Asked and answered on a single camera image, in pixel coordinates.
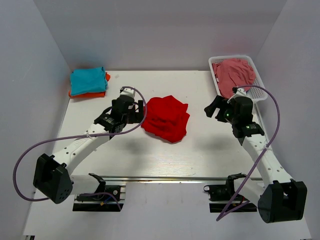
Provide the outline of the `red t-shirt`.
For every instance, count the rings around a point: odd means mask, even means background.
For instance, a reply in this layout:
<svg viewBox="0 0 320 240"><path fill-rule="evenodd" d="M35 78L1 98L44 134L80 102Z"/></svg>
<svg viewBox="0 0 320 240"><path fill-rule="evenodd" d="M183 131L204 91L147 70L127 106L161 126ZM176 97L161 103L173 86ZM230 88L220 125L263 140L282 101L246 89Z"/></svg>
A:
<svg viewBox="0 0 320 240"><path fill-rule="evenodd" d="M180 142L187 134L188 106L172 95L152 97L144 108L147 115L141 127L172 144Z"/></svg>

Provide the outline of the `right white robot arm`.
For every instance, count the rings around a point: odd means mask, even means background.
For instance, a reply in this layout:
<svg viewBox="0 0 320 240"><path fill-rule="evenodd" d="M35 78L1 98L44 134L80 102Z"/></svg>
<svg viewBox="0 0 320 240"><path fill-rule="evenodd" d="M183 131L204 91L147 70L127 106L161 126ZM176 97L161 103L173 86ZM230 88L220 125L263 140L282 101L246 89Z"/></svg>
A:
<svg viewBox="0 0 320 240"><path fill-rule="evenodd" d="M260 186L245 174L229 175L223 190L216 192L213 201L236 200L240 196L257 207L265 223L298 221L303 218L307 198L307 187L302 181L295 181L277 160L261 126L253 121L253 101L246 96L231 100L216 96L205 107L211 118L218 109L216 119L230 123L232 133L254 162L264 186Z"/></svg>

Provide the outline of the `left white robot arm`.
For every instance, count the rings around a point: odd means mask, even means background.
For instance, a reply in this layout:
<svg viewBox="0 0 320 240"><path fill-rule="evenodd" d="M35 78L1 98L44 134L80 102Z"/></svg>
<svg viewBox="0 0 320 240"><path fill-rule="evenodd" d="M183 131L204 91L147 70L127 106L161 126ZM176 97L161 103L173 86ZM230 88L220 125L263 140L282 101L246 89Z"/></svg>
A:
<svg viewBox="0 0 320 240"><path fill-rule="evenodd" d="M108 194L102 177L94 173L74 175L73 171L92 152L116 135L123 135L128 124L139 126L145 115L144 99L135 101L131 96L112 100L90 125L84 135L52 155L42 154L36 162L33 185L55 204L70 195L93 197L96 200Z"/></svg>

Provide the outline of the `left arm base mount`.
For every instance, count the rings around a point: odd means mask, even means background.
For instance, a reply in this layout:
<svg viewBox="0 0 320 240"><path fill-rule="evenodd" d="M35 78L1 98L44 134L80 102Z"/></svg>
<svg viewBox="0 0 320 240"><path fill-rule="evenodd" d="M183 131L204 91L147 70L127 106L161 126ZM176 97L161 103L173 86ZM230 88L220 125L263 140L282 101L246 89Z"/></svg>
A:
<svg viewBox="0 0 320 240"><path fill-rule="evenodd" d="M124 185L106 185L100 195L76 195L73 212L120 212L125 203L126 187Z"/></svg>

